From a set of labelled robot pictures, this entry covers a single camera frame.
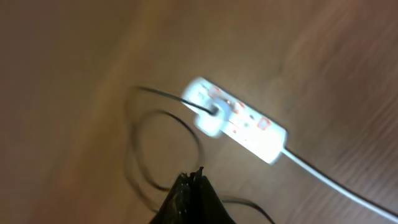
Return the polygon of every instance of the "white power strip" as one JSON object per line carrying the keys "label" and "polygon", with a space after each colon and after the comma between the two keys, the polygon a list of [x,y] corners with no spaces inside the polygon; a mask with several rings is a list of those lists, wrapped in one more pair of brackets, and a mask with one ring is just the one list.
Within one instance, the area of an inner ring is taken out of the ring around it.
{"label": "white power strip", "polygon": [[204,78],[197,78],[189,84],[182,98],[204,108],[211,109],[212,106],[216,106],[218,110],[221,110],[221,113],[209,114],[185,104],[196,112],[198,116],[195,120],[195,125],[207,135],[215,138],[224,132],[269,164],[276,161],[279,154],[283,152],[287,157],[331,188],[384,218],[398,223],[398,217],[395,214],[346,190],[345,187],[319,173],[311,165],[285,149],[287,133],[284,128],[218,86]]}
{"label": "white power strip", "polygon": [[207,135],[219,136],[217,130],[214,130],[219,128],[220,132],[267,163],[273,163],[283,150],[287,135],[284,128],[204,78],[192,81],[182,98],[205,108],[216,99],[222,99],[230,105],[232,113],[223,121],[225,124],[218,124],[206,112],[186,105],[198,114],[195,124]]}

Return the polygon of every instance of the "power plug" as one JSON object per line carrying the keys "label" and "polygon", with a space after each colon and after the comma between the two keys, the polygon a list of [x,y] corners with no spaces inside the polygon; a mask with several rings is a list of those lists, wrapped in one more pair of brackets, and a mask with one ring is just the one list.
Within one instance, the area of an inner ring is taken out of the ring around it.
{"label": "power plug", "polygon": [[214,114],[199,111],[195,119],[195,126],[210,137],[218,138],[228,124],[232,115],[232,107],[221,98],[210,98],[203,105]]}

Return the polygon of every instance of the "power strip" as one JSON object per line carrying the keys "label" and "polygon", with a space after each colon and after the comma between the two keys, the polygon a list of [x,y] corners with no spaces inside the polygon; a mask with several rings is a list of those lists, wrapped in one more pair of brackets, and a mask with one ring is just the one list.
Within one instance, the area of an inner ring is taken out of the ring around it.
{"label": "power strip", "polygon": [[[225,125],[220,125],[220,131],[269,164],[276,161],[285,146],[287,133],[284,128],[204,78],[192,81],[185,89],[182,98],[205,108],[215,99],[227,102],[233,113],[228,116]],[[219,136],[201,128],[202,117],[206,112],[185,105],[198,114],[195,124],[199,129],[211,137]],[[215,122],[206,121],[206,125],[214,125]]]}
{"label": "power strip", "polygon": [[356,193],[314,169],[310,164],[285,148],[287,132],[275,122],[231,96],[220,87],[204,78],[197,78],[185,89],[182,99],[197,106],[211,110],[216,106],[221,114],[209,114],[208,111],[184,103],[197,114],[195,125],[210,137],[216,138],[225,133],[263,161],[271,164],[283,152],[287,157],[316,178],[337,190],[339,193],[377,214],[398,223],[398,216],[381,206],[363,199]]}

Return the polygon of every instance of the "black cable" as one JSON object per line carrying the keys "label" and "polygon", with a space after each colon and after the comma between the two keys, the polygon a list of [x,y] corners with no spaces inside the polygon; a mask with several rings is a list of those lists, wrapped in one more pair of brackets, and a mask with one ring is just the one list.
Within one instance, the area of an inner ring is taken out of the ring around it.
{"label": "black cable", "polygon": [[[194,107],[198,108],[199,110],[206,111],[210,115],[215,113],[215,111],[211,111],[211,110],[209,110],[207,108],[204,108],[202,106],[196,105],[196,104],[194,104],[192,102],[189,102],[189,101],[184,100],[182,98],[179,98],[177,96],[173,96],[171,94],[164,93],[162,91],[155,90],[155,89],[152,89],[152,88],[143,87],[143,86],[137,86],[137,87],[132,87],[130,90],[140,90],[140,91],[147,91],[147,92],[155,93],[155,94],[158,94],[160,96],[164,96],[164,97],[170,98],[172,100],[177,100],[177,101],[180,101],[182,103],[186,103],[186,104],[188,104],[190,106],[194,106]],[[155,202],[153,202],[148,196],[145,195],[145,193],[139,187],[139,184],[133,178],[133,175],[132,175],[132,164],[131,164],[131,161],[133,160],[132,156],[135,155],[137,157],[136,160],[137,160],[138,168],[142,172],[142,175],[145,178],[145,180],[151,186],[153,186],[154,188],[156,188],[158,190],[162,190],[162,191],[169,191],[170,187],[164,187],[164,186],[161,186],[160,184],[156,183],[156,181],[152,178],[147,166],[144,164],[143,155],[142,155],[142,151],[141,151],[141,146],[139,144],[139,133],[140,133],[140,130],[143,128],[143,126],[146,124],[146,122],[150,118],[152,118],[153,116],[156,116],[156,115],[166,115],[166,116],[169,116],[169,117],[173,118],[174,120],[176,120],[178,123],[180,123],[191,134],[191,136],[194,138],[194,140],[195,140],[195,142],[197,144],[198,160],[195,163],[194,168],[197,168],[199,166],[199,164],[203,160],[203,146],[202,146],[202,144],[201,144],[201,142],[199,140],[199,137],[193,132],[193,130],[184,121],[182,121],[180,118],[178,118],[174,114],[169,113],[167,111],[164,111],[164,110],[152,110],[152,111],[146,113],[137,123],[132,122],[129,119],[129,112],[130,111],[128,110],[128,103],[129,103],[129,97],[127,96],[124,109],[125,109],[126,119],[129,120],[127,129],[129,130],[129,139],[130,139],[130,141],[129,141],[129,145],[128,145],[127,150],[126,150],[126,157],[125,157],[125,163],[124,163],[125,175],[126,175],[127,181],[129,182],[130,186],[133,188],[133,190],[136,192],[136,194],[139,196],[139,198],[142,200],[142,202],[144,202],[144,204],[147,206],[147,208],[149,210],[157,213],[158,209],[156,209],[155,207],[159,207],[159,206],[157,206]],[[269,220],[269,222],[271,224],[275,224],[275,222],[272,220],[272,218],[260,206],[258,206],[254,202],[251,202],[249,200],[242,199],[242,198],[237,198],[237,197],[223,197],[223,198],[221,198],[221,201],[223,203],[236,203],[236,204],[246,205],[248,207],[254,208],[258,212],[263,214]]]}

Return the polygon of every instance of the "white cable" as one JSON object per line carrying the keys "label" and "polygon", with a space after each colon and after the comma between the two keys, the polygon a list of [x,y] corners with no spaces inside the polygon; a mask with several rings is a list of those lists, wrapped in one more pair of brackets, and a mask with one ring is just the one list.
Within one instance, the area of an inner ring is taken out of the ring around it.
{"label": "white cable", "polygon": [[387,218],[391,221],[393,221],[394,223],[398,223],[398,217],[395,216],[394,214],[386,211],[385,209],[382,209],[378,206],[375,206],[363,199],[361,199],[360,197],[358,197],[355,194],[352,194],[351,192],[347,191],[346,189],[344,189],[343,187],[341,187],[340,184],[337,184],[336,182],[334,182],[333,180],[325,177],[324,175],[322,175],[321,173],[319,173],[318,171],[316,171],[314,168],[310,167],[307,163],[305,163],[304,161],[302,161],[301,159],[299,159],[297,156],[293,155],[291,152],[289,152],[286,149],[283,149],[282,152],[289,158],[291,158],[295,163],[297,163],[299,166],[303,167],[306,171],[308,171],[309,173],[311,173],[312,175],[314,175],[316,178],[322,180],[325,184],[329,185],[331,188],[337,190],[338,192],[340,192],[341,194],[343,194],[344,196],[350,198],[351,200],[353,200],[354,202],[376,212],[377,214],[383,216],[384,218]]}

